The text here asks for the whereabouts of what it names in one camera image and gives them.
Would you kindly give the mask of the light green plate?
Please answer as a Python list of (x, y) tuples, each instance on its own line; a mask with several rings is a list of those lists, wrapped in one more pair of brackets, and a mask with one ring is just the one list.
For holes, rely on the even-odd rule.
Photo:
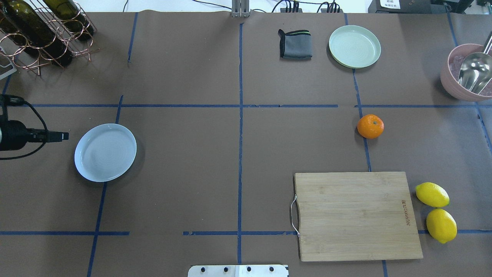
[(370, 30), (355, 25), (341, 26), (334, 30), (328, 41), (332, 57), (341, 65), (366, 68), (376, 63), (382, 48), (379, 39)]

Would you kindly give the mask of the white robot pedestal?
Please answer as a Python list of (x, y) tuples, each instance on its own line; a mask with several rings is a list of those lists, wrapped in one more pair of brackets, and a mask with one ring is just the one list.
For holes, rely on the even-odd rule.
[(288, 265), (195, 265), (188, 270), (188, 277), (288, 277)]

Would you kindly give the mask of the orange mandarin fruit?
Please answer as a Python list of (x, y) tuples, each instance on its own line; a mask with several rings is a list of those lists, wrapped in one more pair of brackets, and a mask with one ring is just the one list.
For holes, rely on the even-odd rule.
[(359, 119), (356, 128), (359, 135), (372, 140), (382, 135), (385, 125), (380, 117), (368, 114)]

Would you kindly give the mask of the metal scoop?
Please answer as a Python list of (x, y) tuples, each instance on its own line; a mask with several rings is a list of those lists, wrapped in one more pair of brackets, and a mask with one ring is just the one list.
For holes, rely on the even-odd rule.
[(489, 55), (492, 33), (487, 36), (483, 49), (467, 55), (461, 64), (458, 83), (465, 89), (480, 95), (485, 86), (491, 81), (492, 58)]

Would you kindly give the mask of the light blue plate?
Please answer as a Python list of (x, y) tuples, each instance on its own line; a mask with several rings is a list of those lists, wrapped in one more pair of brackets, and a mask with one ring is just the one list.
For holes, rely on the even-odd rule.
[(137, 142), (128, 128), (102, 124), (81, 137), (74, 163), (82, 177), (104, 183), (122, 176), (133, 165), (136, 154)]

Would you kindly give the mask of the aluminium frame post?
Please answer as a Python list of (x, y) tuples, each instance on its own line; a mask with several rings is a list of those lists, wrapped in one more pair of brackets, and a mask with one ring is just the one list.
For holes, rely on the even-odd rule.
[(251, 15), (249, 0), (232, 0), (231, 2), (231, 16), (233, 18), (246, 18)]

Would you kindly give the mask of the yellow lemon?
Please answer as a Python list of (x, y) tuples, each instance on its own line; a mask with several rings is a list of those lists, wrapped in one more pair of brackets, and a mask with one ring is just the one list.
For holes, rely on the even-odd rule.
[(426, 227), (432, 238), (446, 244), (457, 236), (457, 224), (450, 213), (435, 208), (426, 217)]
[(416, 197), (424, 204), (442, 208), (450, 204), (450, 197), (447, 191), (432, 182), (424, 182), (415, 187)]

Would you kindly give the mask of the black computer box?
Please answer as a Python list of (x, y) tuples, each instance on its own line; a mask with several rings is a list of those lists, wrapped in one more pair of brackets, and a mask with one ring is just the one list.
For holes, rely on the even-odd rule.
[(446, 13), (447, 9), (434, 0), (373, 0), (367, 11), (393, 14), (442, 14)]

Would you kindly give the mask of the folded grey cloth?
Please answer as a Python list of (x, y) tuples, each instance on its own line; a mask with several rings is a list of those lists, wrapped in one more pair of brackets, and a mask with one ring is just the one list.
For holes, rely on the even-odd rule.
[(308, 30), (294, 30), (285, 33), (279, 29), (279, 57), (288, 60), (305, 61), (313, 57), (312, 37)]

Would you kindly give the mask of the wooden cutting board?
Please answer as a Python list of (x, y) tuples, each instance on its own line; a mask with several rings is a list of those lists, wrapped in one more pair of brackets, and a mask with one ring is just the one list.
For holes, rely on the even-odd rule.
[(297, 172), (302, 262), (422, 259), (405, 172)]

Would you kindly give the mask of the dark wine bottle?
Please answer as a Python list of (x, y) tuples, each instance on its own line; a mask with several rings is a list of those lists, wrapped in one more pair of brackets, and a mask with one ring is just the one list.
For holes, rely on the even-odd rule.
[(44, 4), (62, 21), (76, 39), (86, 42), (93, 38), (94, 29), (81, 9), (72, 0), (44, 0)]
[(37, 12), (24, 0), (2, 0), (2, 12), (6, 18), (37, 48), (52, 64), (66, 67), (71, 64), (73, 54)]

